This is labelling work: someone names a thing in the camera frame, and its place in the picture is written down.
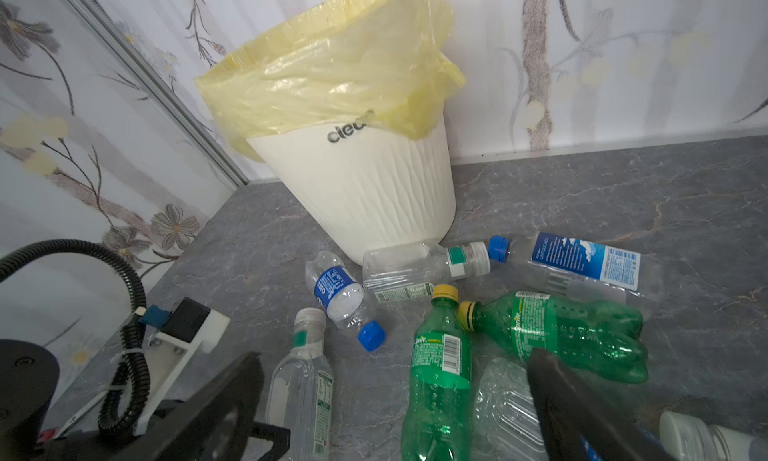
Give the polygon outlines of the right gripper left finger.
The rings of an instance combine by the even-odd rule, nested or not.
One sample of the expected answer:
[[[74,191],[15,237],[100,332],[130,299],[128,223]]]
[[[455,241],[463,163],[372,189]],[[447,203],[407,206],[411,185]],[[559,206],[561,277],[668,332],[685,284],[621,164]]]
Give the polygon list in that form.
[[[255,421],[264,384],[260,355],[247,352],[113,460],[239,460],[264,438]]]

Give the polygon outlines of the clear bottle white cap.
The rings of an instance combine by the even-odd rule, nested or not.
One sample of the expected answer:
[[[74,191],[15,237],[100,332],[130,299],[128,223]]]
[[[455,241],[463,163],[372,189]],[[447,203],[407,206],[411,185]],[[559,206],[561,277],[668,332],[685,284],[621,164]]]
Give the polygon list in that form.
[[[322,310],[300,310],[291,349],[272,374],[266,422],[290,431],[287,460],[330,456],[334,375],[324,354],[325,329]]]

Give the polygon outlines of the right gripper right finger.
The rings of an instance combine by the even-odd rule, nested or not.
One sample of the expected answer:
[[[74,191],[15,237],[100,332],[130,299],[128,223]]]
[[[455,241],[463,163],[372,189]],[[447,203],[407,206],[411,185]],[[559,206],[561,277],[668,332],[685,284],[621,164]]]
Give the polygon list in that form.
[[[671,458],[548,350],[533,349],[526,372],[549,459]]]

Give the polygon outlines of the clear bottle blue label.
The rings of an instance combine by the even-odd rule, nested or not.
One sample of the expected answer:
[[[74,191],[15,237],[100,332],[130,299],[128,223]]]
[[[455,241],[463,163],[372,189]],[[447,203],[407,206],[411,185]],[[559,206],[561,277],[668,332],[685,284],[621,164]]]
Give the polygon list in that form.
[[[527,373],[505,358],[494,358],[480,378],[472,413],[473,429],[508,460],[548,460]]]

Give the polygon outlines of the clear bottle green cap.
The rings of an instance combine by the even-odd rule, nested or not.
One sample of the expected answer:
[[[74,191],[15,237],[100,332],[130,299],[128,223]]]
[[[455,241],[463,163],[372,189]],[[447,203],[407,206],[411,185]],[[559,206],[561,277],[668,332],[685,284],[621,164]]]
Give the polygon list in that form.
[[[483,242],[453,247],[417,242],[367,252],[363,257],[363,287],[380,303],[424,300],[430,299],[440,284],[484,276],[490,270]]]

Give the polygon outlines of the Pepsi label clear bottle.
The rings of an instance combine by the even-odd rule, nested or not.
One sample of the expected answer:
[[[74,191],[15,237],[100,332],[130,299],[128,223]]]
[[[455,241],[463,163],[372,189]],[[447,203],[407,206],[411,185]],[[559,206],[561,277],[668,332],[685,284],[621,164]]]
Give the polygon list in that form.
[[[305,283],[327,317],[367,352],[386,340],[386,331],[361,283],[333,252],[320,251],[305,263]]]

